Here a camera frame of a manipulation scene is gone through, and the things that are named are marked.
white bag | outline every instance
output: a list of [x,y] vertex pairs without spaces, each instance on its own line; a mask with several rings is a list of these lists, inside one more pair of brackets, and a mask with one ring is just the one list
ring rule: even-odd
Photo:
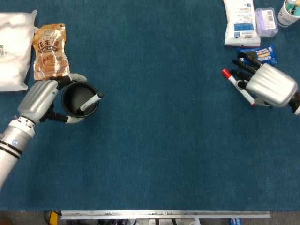
[[0,13],[0,91],[27,90],[24,84],[30,66],[34,34],[32,13]]
[[225,45],[259,47],[261,39],[256,32],[252,0],[224,0],[227,28]]

floor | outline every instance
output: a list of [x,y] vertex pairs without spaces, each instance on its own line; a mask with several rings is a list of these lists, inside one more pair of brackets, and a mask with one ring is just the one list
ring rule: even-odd
[[[44,213],[33,211],[0,211],[0,225],[6,225],[1,222],[8,219],[12,225],[46,225]],[[271,218],[243,219],[242,225],[298,225],[300,221],[300,212],[272,212]],[[89,225],[97,225],[96,220],[83,221]],[[228,225],[227,219],[203,219],[201,225]],[[60,221],[59,225],[67,225],[66,221]]]

white marker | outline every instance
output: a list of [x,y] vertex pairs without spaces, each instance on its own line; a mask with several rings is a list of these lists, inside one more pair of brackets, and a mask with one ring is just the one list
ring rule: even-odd
[[95,104],[97,101],[100,101],[102,98],[103,98],[103,94],[97,93],[96,95],[91,97],[86,103],[80,106],[80,110],[84,112],[88,107],[90,107],[92,104]]
[[236,86],[236,79],[229,73],[227,69],[223,69],[222,74],[235,86],[237,90],[239,90],[239,92],[245,97],[245,99],[248,100],[248,102],[250,102],[251,105],[255,106],[254,98],[252,98],[252,96],[245,89],[240,89]]

blue wrapper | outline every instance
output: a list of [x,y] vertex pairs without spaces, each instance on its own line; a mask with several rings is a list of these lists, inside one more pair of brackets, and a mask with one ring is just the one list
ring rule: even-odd
[[240,218],[229,219],[229,225],[242,225],[242,220]]
[[[269,63],[269,64],[277,63],[273,45],[270,45],[269,47],[266,48],[248,48],[248,49],[238,48],[238,53],[240,52],[247,53],[262,63]],[[244,58],[240,58],[240,60],[245,62],[246,64],[251,64]]]

snack package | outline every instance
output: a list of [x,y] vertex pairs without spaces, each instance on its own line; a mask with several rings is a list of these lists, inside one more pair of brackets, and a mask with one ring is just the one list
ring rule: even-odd
[[[250,48],[250,49],[242,49],[238,48],[238,53],[244,52],[251,55],[253,58],[256,58],[262,63],[276,64],[277,60],[275,58],[274,46],[270,45],[266,48]],[[246,64],[250,64],[246,59],[240,58],[241,61]]]
[[34,79],[44,80],[70,73],[65,55],[66,26],[63,23],[42,26],[33,37],[36,50]]
[[27,90],[24,84],[30,66],[34,34],[32,13],[0,13],[0,91]]
[[259,47],[261,39],[256,33],[252,0],[224,0],[227,28],[225,45]]

